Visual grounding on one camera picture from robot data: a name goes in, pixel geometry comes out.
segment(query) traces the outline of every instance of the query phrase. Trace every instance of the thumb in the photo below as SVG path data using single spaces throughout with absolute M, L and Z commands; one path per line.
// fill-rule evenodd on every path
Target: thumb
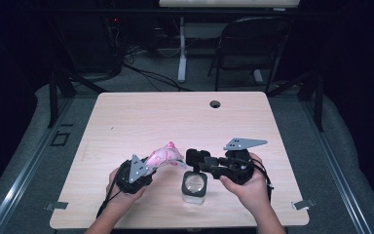
M 222 175 L 220 177 L 220 181 L 227 188 L 227 190 L 229 190 L 230 192 L 236 194 L 236 187 L 237 187 L 237 185 L 232 180 L 230 180 L 228 177 Z

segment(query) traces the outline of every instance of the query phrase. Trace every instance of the table hole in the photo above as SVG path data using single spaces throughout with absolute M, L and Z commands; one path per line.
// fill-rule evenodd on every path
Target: table hole
M 212 100 L 211 102 L 210 102 L 210 106 L 212 107 L 212 108 L 218 108 L 218 107 L 220 107 L 220 101 L 218 101 L 218 100 Z

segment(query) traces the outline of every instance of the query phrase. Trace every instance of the gray carpet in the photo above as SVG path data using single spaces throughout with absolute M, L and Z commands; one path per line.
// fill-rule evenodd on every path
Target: gray carpet
M 194 56 L 194 51 L 190 52 L 189 55 Z M 210 58 L 188 60 L 187 81 L 182 86 L 194 91 L 212 91 L 214 78 L 213 76 L 206 76 L 209 64 Z M 139 54 L 134 57 L 133 65 L 176 80 L 177 57 L 167 58 L 160 55 Z M 247 74 L 227 74 L 223 77 L 230 77 L 230 80 L 223 78 L 223 82 L 226 83 L 231 80 L 251 82 L 252 79 Z M 155 81 L 153 81 L 153 84 L 157 88 L 154 88 L 144 77 L 126 68 L 114 79 L 97 82 L 97 84 L 112 92 L 156 92 L 157 89 L 176 92 L 175 88 L 170 88 Z M 55 126 L 56 131 L 59 131 L 60 134 L 69 134 L 69 138 L 64 146 L 50 146 L 48 144 L 43 149 L 42 161 L 40 161 L 33 179 L 30 180 L 14 212 L 10 215 L 3 228 L 3 233 L 55 232 L 49 226 L 52 213 L 44 210 L 44 207 L 48 202 L 57 201 L 96 98 L 94 92 L 87 87 L 80 84 L 75 84 L 75 87 L 79 94 L 72 100 L 65 115 Z M 223 89 L 221 91 L 257 91 L 262 89 L 263 87 L 249 87 Z M 39 104 L 31 125 L 7 171 L 0 180 L 0 205 L 23 165 L 36 153 L 41 138 L 48 131 L 46 129 L 49 123 L 48 87 L 38 91 L 37 97 L 39 98 Z M 302 196 L 304 199 L 312 198 L 317 203 L 309 210 L 310 223 L 303 227 L 290 227 L 288 232 L 292 234 L 356 233 L 352 218 L 329 171 L 325 152 L 312 124 L 309 122 L 311 116 L 306 114 L 306 111 L 302 108 L 304 103 L 297 100 L 293 90 L 286 92 L 283 96 L 272 97 L 269 102 Z M 352 190 L 363 210 L 363 215 L 374 233 L 374 193 L 357 167 L 355 145 L 349 131 L 346 129 L 337 109 L 327 98 L 323 108 L 323 126 L 324 134 L 343 169 L 349 185 L 352 186 Z M 232 229 L 224 231 L 226 233 L 244 234 L 254 230 Z M 82 232 L 83 230 L 58 230 L 57 233 Z M 202 233 L 223 232 L 222 230 L 203 230 Z

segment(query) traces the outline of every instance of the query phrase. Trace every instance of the person's right hand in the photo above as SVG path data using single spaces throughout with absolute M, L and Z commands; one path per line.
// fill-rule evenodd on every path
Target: person's right hand
M 250 157 L 259 161 L 262 160 L 254 153 L 250 153 Z M 236 194 L 242 204 L 251 212 L 257 211 L 258 207 L 263 204 L 270 204 L 267 194 L 266 178 L 259 170 L 254 170 L 253 177 L 243 185 L 234 183 L 226 176 L 221 176 L 220 181 L 230 192 Z

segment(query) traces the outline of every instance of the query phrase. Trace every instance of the triangular gray bracket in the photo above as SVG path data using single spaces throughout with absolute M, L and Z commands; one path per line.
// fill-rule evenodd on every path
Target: triangular gray bracket
M 242 150 L 247 149 L 254 146 L 259 146 L 262 144 L 266 144 L 267 140 L 265 139 L 247 139 L 247 138 L 237 138 L 234 137 L 226 146 L 223 148 L 224 150 Z
M 134 183 L 146 173 L 147 166 L 135 154 L 132 154 L 129 183 Z

